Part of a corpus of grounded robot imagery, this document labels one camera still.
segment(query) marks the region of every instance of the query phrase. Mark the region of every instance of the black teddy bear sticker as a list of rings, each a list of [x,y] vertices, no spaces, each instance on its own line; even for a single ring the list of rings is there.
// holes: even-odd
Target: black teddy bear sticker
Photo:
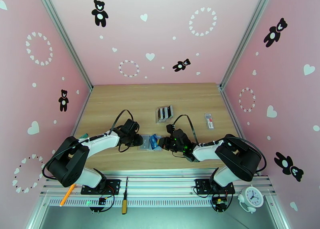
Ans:
[[[275,163],[282,168],[282,172],[286,175],[292,174],[298,182],[301,182],[303,173],[302,169],[299,169],[293,165],[293,161],[290,156],[284,157],[283,154],[276,152],[278,158],[274,158]]]
[[[178,61],[178,64],[174,65],[172,68],[175,72],[179,72],[180,70],[185,70],[187,65],[190,65],[190,61],[187,58],[184,62]]]
[[[95,15],[96,25],[99,26],[101,23],[102,27],[106,26],[106,18],[109,18],[108,14],[103,10],[104,2],[93,0],[96,9],[94,9],[91,14]]]
[[[67,91],[66,90],[61,90],[61,97],[59,98],[60,102],[60,111],[67,111],[67,104],[69,103],[69,100],[67,98]]]
[[[281,18],[277,26],[272,26],[269,29],[269,34],[264,38],[263,42],[266,43],[266,47],[270,47],[274,41],[278,42],[280,39],[281,31],[287,27],[287,23],[284,18]]]

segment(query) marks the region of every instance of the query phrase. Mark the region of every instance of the white heart decal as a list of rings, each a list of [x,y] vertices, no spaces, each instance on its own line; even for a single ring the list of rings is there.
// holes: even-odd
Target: white heart decal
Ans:
[[[148,15],[147,15],[147,14],[142,14],[142,15],[140,15],[140,18],[141,18],[144,22],[147,22]]]
[[[0,0],[0,9],[8,10],[8,9],[7,9],[7,5],[6,5],[6,3],[5,3],[3,0]]]
[[[309,75],[309,74],[312,74],[315,70],[316,70],[316,68],[314,66],[310,66],[309,64],[306,64],[303,67],[303,72],[304,72],[305,76]]]
[[[146,53],[146,58],[149,61],[152,61],[156,55],[154,53]]]
[[[278,113],[274,110],[273,106],[268,106],[267,109],[267,117],[275,118],[277,117]]]
[[[297,205],[296,205],[295,202],[291,202],[291,203],[290,203],[290,207],[291,207],[292,209],[294,209],[295,211],[298,211],[298,207],[297,207]]]
[[[33,121],[31,127],[28,128],[28,134],[35,135],[36,133],[39,133],[39,124],[37,121]]]

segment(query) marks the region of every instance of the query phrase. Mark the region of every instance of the wooden table surface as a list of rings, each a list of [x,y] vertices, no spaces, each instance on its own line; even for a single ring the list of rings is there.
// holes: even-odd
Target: wooden table surface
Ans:
[[[156,124],[155,110],[158,106],[173,105],[174,117],[168,123]],[[189,115],[200,143],[223,138],[225,134],[236,135],[229,113],[214,83],[201,84],[133,84],[97,85],[94,87],[84,114],[76,131],[79,138],[85,133],[98,135],[109,130],[123,110],[128,109],[140,125],[139,134],[169,136],[166,125],[173,123],[180,114]],[[214,130],[209,130],[204,118],[211,113]],[[117,125],[130,118],[124,113]],[[189,122],[181,117],[176,123],[191,141],[194,141]],[[173,157],[170,151],[142,151],[131,147],[124,153],[110,148],[90,157],[86,166],[100,171],[139,169],[215,168],[223,166],[220,160],[191,163]]]

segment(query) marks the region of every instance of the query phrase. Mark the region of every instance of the screwdriver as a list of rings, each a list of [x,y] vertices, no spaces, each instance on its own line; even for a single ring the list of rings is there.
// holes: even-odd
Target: screwdriver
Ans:
[[[127,213],[127,188],[128,188],[128,177],[126,182],[126,190],[123,193],[123,201],[122,201],[122,214]]]

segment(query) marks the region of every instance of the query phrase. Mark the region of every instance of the clock face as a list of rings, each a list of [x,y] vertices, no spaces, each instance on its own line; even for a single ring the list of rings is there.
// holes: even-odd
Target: clock face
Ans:
[[[246,198],[254,207],[261,205],[261,203],[263,202],[261,194],[253,188],[248,188],[246,190]]]

